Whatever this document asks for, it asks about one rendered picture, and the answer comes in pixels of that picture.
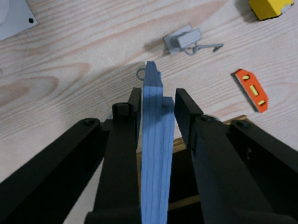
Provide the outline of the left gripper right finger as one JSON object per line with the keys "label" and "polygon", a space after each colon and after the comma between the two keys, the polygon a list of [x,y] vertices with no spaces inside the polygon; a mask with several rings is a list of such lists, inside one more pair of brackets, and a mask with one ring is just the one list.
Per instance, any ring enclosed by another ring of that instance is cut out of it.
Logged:
{"label": "left gripper right finger", "polygon": [[298,224],[297,150],[246,120],[227,125],[204,114],[184,88],[176,88],[174,115],[205,224]]}

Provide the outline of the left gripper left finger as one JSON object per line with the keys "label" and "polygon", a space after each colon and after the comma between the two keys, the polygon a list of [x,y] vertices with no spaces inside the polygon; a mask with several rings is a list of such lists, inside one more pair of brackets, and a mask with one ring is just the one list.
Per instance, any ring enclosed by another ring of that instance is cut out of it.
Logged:
{"label": "left gripper left finger", "polygon": [[128,102],[112,105],[105,122],[78,121],[0,182],[0,224],[63,224],[103,157],[93,210],[83,224],[142,224],[140,121],[138,87]]}

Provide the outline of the orange torpedo level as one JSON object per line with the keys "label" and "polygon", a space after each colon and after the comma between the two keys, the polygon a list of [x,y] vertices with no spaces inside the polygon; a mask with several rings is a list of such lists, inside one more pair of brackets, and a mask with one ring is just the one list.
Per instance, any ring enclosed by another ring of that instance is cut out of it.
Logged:
{"label": "orange torpedo level", "polygon": [[233,75],[239,82],[256,111],[260,114],[266,111],[268,109],[269,99],[256,76],[253,73],[241,68],[234,72]]}

